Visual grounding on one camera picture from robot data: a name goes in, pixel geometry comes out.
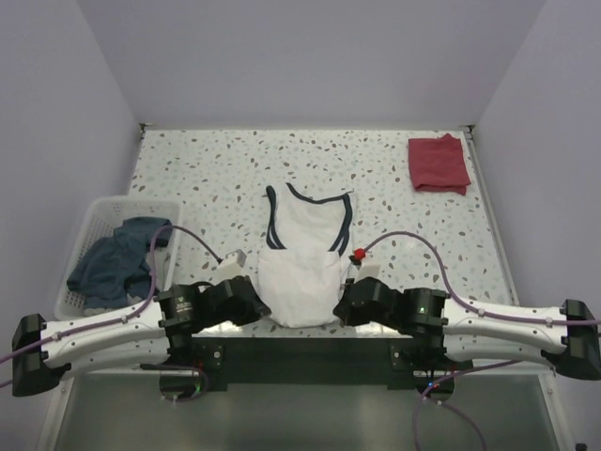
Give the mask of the white navy tank top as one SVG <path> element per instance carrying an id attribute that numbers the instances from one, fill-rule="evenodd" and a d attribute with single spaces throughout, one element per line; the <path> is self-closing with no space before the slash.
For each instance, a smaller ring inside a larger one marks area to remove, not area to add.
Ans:
<path id="1" fill-rule="evenodd" d="M 270 318 L 290 329 L 336 321 L 350 266 L 353 194 L 315 199 L 287 182 L 268 186 L 266 197 L 269 220 L 256 280 Z"/>

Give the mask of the red tank top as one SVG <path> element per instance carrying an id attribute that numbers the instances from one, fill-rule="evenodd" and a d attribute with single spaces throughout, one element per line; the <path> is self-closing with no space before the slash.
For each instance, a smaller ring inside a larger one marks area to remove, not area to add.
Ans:
<path id="1" fill-rule="evenodd" d="M 449 133 L 409 139 L 408 171 L 416 192 L 465 196 L 471 185 L 461 141 Z"/>

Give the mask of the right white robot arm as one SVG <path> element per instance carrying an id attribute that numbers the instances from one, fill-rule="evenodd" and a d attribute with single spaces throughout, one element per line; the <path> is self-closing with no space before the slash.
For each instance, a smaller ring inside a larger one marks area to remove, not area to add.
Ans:
<path id="1" fill-rule="evenodd" d="M 334 315 L 348 326 L 375 322 L 418 343 L 431 369 L 476 359 L 530 362 L 575 380 L 600 378 L 596 318 L 578 300 L 534 308 L 454 298 L 432 288 L 397 290 L 374 277 L 345 286 Z"/>

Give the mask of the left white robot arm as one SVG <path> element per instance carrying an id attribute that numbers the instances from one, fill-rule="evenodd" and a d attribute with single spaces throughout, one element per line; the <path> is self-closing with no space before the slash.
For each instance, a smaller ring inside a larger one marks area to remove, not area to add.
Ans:
<path id="1" fill-rule="evenodd" d="M 161 356 L 173 368 L 194 357 L 192 335 L 223 322 L 242 326 L 271 314 L 247 276 L 213 285 L 173 285 L 138 306 L 93 318 L 47 321 L 40 314 L 20 319 L 11 341 L 10 386 L 15 397 L 54 389 L 73 363 L 115 346 L 167 338 Z"/>

